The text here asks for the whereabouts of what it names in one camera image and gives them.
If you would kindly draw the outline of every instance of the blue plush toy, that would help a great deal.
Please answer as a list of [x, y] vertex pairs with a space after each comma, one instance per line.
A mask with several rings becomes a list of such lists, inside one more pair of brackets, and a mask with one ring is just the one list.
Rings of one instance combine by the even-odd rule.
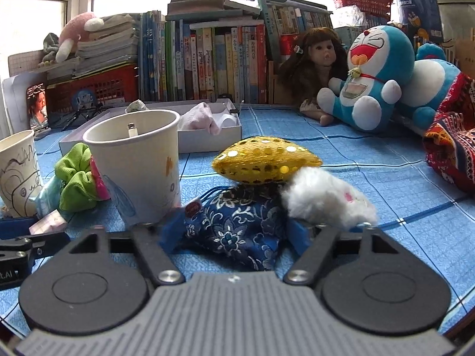
[[346, 82], [332, 78], [317, 101], [323, 111], [370, 132], [384, 129], [414, 69], [414, 49], [398, 28], [376, 26], [361, 33], [348, 52]]
[[423, 133], [434, 121], [440, 103], [460, 70], [446, 61], [444, 51], [435, 44], [422, 45], [416, 59], [412, 79], [402, 88], [396, 109]]

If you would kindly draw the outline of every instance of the white fluffy plush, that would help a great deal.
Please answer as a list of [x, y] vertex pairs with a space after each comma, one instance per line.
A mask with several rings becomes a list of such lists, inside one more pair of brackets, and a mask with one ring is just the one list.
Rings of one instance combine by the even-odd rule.
[[281, 191], [292, 218], [343, 230], [364, 222], [376, 225], [376, 207], [349, 183], [319, 167], [302, 167]]

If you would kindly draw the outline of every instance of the cardboard box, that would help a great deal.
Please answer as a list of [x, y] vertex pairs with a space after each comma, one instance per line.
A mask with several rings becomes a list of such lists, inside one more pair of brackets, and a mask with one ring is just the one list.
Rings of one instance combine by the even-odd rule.
[[[215, 103], [209, 103], [209, 101], [202, 100], [211, 107], [215, 119], [220, 117], [221, 114], [230, 114], [232, 110], [235, 110], [234, 104], [229, 99], [218, 99]], [[183, 115], [198, 103], [202, 101], [176, 101], [176, 102], [157, 102], [147, 103], [146, 106], [149, 109], [171, 109], [176, 111], [180, 115]], [[83, 135], [87, 129], [93, 125], [102, 122], [103, 120], [110, 119], [118, 115], [125, 113], [127, 107], [116, 107], [108, 109], [107, 111], [99, 114], [90, 121], [84, 123], [82, 126], [76, 128], [69, 135], [65, 136], [59, 142], [59, 148], [61, 154], [64, 156], [69, 150], [79, 142], [83, 141]], [[222, 151], [231, 146], [233, 143], [242, 139], [242, 126], [237, 114], [237, 126], [223, 127], [218, 135], [211, 135], [207, 130], [189, 130], [178, 131], [178, 150], [180, 153], [193, 153], [193, 152], [209, 152], [209, 151]]]

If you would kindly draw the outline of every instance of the paper cup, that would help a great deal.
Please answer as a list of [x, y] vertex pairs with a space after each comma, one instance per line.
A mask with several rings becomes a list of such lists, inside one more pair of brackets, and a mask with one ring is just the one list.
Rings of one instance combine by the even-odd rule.
[[43, 188], [34, 135], [28, 130], [0, 140], [0, 196], [13, 217], [34, 216]]
[[[167, 109], [131, 112], [104, 120], [83, 135], [127, 226], [156, 223], [180, 202], [179, 118]], [[129, 123], [138, 136], [129, 137]]]

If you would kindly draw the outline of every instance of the blue checkered tablecloth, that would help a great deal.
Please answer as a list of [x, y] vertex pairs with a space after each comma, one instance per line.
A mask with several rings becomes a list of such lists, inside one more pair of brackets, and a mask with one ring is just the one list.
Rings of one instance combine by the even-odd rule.
[[[471, 310], [475, 305], [475, 201], [427, 166], [419, 136], [396, 124], [378, 136], [355, 131], [342, 123], [323, 128], [284, 107], [246, 107], [240, 119], [243, 138], [280, 136], [299, 143], [322, 158], [329, 171], [367, 195], [378, 208], [380, 227], [450, 284], [452, 306], [441, 332]], [[53, 132], [36, 142], [41, 174], [46, 179], [53, 175], [53, 165], [61, 158], [58, 142], [68, 132]], [[215, 155], [210, 152], [180, 156], [182, 202], [212, 187], [230, 184], [211, 169]], [[94, 210], [66, 217], [68, 232], [73, 237], [91, 225], [104, 225], [110, 231], [124, 229], [108, 201]], [[134, 266], [130, 256], [115, 258]], [[284, 248], [277, 261], [277, 274], [282, 276], [295, 258], [290, 248]], [[234, 270], [231, 263], [213, 255], [180, 252], [173, 254], [172, 259], [187, 278], [195, 271]], [[18, 307], [18, 288], [0, 292], [0, 317], [18, 335], [28, 333]]]

